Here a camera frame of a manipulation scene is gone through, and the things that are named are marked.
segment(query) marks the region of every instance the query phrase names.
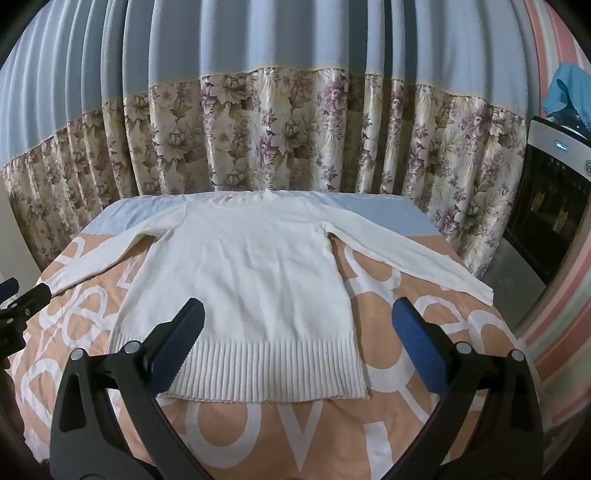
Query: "blue gripper pad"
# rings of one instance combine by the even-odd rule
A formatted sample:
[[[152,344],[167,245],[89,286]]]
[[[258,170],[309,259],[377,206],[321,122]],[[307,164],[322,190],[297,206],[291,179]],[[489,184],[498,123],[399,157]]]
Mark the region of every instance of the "blue gripper pad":
[[[447,393],[453,343],[443,330],[427,323],[406,297],[392,306],[392,326],[429,392]]]
[[[162,325],[166,325],[170,331],[148,365],[148,389],[153,394],[166,392],[170,388],[201,334],[205,325],[203,303],[189,299],[170,324],[158,327]]]
[[[0,303],[18,293],[18,280],[14,277],[0,283]]]

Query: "silver screw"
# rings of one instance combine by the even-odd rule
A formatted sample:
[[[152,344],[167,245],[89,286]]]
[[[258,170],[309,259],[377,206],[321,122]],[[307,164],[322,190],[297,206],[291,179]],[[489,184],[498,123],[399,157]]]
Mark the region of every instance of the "silver screw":
[[[525,360],[525,355],[521,350],[513,350],[511,356],[513,357],[513,360],[517,360],[518,362]]]
[[[72,360],[80,360],[84,355],[84,350],[82,348],[77,348],[70,354],[70,358]]]
[[[458,342],[456,344],[456,350],[460,352],[462,355],[467,355],[472,353],[472,346],[466,342]]]
[[[135,340],[133,342],[128,342],[123,347],[123,350],[125,353],[135,353],[139,350],[139,342],[136,342]]]

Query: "small lit screen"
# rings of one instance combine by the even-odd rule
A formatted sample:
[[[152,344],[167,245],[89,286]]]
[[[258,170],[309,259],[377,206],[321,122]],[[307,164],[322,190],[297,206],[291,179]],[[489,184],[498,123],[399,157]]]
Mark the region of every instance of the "small lit screen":
[[[559,142],[558,140],[554,140],[554,145],[556,145],[556,148],[559,148],[562,151],[565,151],[565,152],[569,151],[568,145],[565,145],[562,142]]]

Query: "sweater sleeve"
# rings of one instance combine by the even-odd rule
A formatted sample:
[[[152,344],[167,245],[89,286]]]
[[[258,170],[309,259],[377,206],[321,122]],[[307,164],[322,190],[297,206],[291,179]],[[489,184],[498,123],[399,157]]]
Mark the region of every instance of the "sweater sleeve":
[[[187,204],[188,202],[183,202],[147,218],[122,234],[107,239],[86,255],[73,260],[45,282],[49,285],[52,296],[112,267],[143,237],[151,235],[157,240],[162,238],[183,220]]]
[[[306,204],[309,214],[324,222],[327,233],[333,233],[363,255],[413,277],[465,292],[492,306],[492,289],[471,275],[462,264],[357,213],[316,202]]]

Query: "floral pattern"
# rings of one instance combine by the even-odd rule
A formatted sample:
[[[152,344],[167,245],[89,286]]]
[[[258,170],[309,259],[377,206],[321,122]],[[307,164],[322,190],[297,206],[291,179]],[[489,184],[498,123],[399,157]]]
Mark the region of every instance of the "floral pattern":
[[[105,102],[2,175],[42,267],[120,197],[270,188],[403,194],[480,277],[511,212],[525,140],[524,119],[476,96],[264,67]]]

